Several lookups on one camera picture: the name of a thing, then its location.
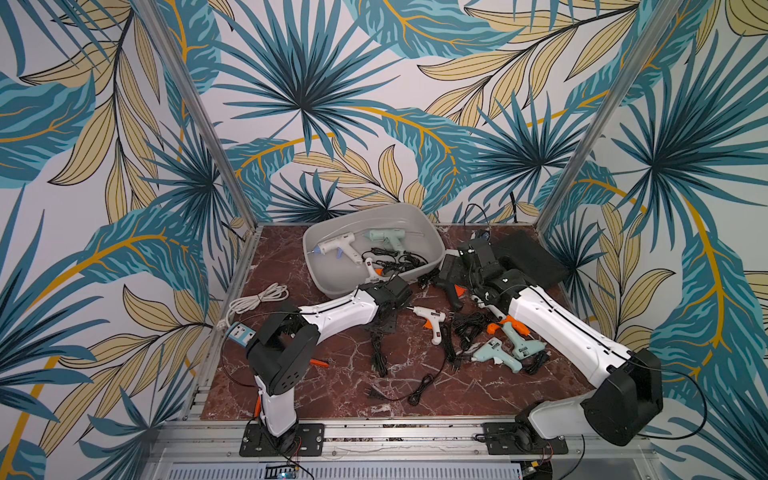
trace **metal pole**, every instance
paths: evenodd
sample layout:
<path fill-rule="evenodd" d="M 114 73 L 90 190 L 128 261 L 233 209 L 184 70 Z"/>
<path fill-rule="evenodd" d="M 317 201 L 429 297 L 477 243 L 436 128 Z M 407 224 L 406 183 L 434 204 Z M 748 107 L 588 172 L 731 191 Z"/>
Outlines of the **metal pole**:
<path fill-rule="evenodd" d="M 160 53 L 163 66 L 168 70 L 170 77 L 176 83 L 179 94 L 184 100 L 187 110 L 190 112 L 197 131 L 200 132 L 200 136 L 208 146 L 208 150 L 221 173 L 224 184 L 232 193 L 235 207 L 237 207 L 241 217 L 245 220 L 248 229 L 255 230 L 257 225 L 256 218 L 253 216 L 249 202 L 237 183 L 232 165 L 227 159 L 227 152 L 221 146 L 219 137 L 214 130 L 214 124 L 210 121 L 205 111 L 200 95 L 197 94 L 197 89 L 192 82 L 190 72 L 187 70 L 187 66 L 184 64 L 184 60 L 182 60 L 181 54 L 176 47 L 176 41 L 170 34 L 168 23 L 166 23 L 165 18 L 160 13 L 160 9 L 157 8 L 156 0 L 135 0 L 134 5 L 141 20 L 147 27 L 150 39 Z"/>
<path fill-rule="evenodd" d="M 568 195 L 571 184 L 576 179 L 581 167 L 584 166 L 584 162 L 587 161 L 587 156 L 592 152 L 594 143 L 600 137 L 606 123 L 611 119 L 621 101 L 624 100 L 624 96 L 634 83 L 635 78 L 643 70 L 645 62 L 650 57 L 650 54 L 653 53 L 656 44 L 661 39 L 661 35 L 667 29 L 675 14 L 677 14 L 677 10 L 682 3 L 683 0 L 659 0 L 656 9 L 648 21 L 648 25 L 637 40 L 637 45 L 627 56 L 624 67 L 616 75 L 616 80 L 611 85 L 610 91 L 594 115 L 594 120 L 587 127 L 587 132 L 576 147 L 571 160 L 563 169 L 563 173 L 557 185 L 554 186 L 552 194 L 547 199 L 547 203 L 541 209 L 541 214 L 539 214 L 538 219 L 534 223 L 536 230 L 539 232 L 546 232 L 549 228 L 555 212 L 558 211 L 558 208 Z"/>

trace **power strip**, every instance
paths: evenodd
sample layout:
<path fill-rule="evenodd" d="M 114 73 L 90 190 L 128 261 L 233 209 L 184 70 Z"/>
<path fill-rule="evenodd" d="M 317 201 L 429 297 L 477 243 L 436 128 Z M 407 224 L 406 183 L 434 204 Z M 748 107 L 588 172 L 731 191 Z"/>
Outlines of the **power strip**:
<path fill-rule="evenodd" d="M 238 323 L 230 332 L 229 337 L 241 346 L 247 346 L 250 339 L 256 335 L 253 329 L 248 328 L 242 323 Z"/>

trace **tropical leaf wallpaper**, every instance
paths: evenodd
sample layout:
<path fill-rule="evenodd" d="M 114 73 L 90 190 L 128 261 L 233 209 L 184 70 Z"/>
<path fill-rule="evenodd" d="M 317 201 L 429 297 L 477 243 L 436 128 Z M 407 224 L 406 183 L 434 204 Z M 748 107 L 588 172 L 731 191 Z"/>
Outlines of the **tropical leaf wallpaper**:
<path fill-rule="evenodd" d="M 657 2 L 216 2 L 198 91 L 259 221 L 393 202 L 533 221 Z"/>
<path fill-rule="evenodd" d="M 545 232 L 585 321 L 701 385 L 664 373 L 648 433 L 709 413 L 654 440 L 669 478 L 768 478 L 766 34 L 766 2 L 683 2 Z"/>
<path fill-rule="evenodd" d="M 211 7 L 162 11 L 205 91 Z M 206 356 L 244 222 L 130 2 L 0 18 L 0 478 L 136 478 Z"/>

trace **orange tool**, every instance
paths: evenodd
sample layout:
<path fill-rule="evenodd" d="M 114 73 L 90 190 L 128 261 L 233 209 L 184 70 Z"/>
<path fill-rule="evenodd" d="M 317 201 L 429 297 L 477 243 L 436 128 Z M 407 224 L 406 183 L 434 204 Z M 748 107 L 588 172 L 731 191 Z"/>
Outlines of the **orange tool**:
<path fill-rule="evenodd" d="M 512 315 L 507 315 L 507 318 L 503 319 L 499 323 L 490 323 L 488 325 L 488 328 L 485 329 L 485 331 L 493 335 L 494 333 L 496 333 L 496 330 L 501 328 L 499 325 L 503 325 L 505 323 L 511 323 L 512 327 L 515 330 L 517 330 L 520 335 L 523 335 L 523 336 L 531 335 L 531 330 L 527 326 L 525 326 L 523 322 L 519 322 L 514 318 L 512 318 Z"/>

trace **black mounting plate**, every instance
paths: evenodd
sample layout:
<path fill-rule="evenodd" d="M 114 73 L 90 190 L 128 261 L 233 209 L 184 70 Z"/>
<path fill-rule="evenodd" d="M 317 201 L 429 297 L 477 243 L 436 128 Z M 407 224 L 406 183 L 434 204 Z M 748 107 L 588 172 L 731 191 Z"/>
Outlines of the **black mounting plate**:
<path fill-rule="evenodd" d="M 525 452 L 515 444 L 515 437 L 511 434 L 515 422 L 489 422 L 482 424 L 482 433 L 485 436 L 485 446 L 489 455 L 549 455 L 549 446 L 552 445 L 552 455 L 568 453 L 568 445 L 565 440 L 536 439 L 531 445 L 531 450 Z"/>
<path fill-rule="evenodd" d="M 300 423 L 296 427 L 297 440 L 301 440 L 299 457 L 319 457 L 323 453 L 323 434 L 325 425 L 322 423 Z M 251 423 L 245 428 L 243 440 L 240 443 L 241 457 L 279 457 L 280 453 L 270 445 L 264 435 L 260 423 Z"/>

